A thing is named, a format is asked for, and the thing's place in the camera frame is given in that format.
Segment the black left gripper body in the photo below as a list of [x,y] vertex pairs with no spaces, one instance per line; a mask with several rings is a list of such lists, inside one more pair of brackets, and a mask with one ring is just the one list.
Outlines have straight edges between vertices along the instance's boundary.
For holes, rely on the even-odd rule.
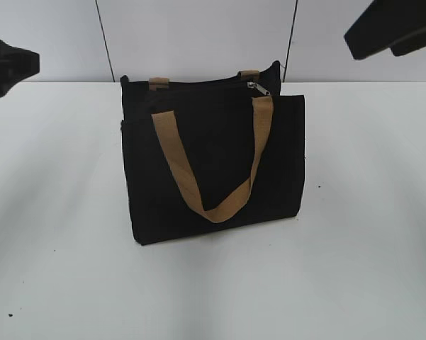
[[40,55],[0,40],[0,98],[19,82],[40,72]]

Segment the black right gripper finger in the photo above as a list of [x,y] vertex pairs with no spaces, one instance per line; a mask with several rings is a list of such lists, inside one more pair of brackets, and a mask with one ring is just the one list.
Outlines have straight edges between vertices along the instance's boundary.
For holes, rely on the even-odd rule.
[[372,1],[344,34],[356,60],[389,49],[396,57],[426,47],[426,0]]

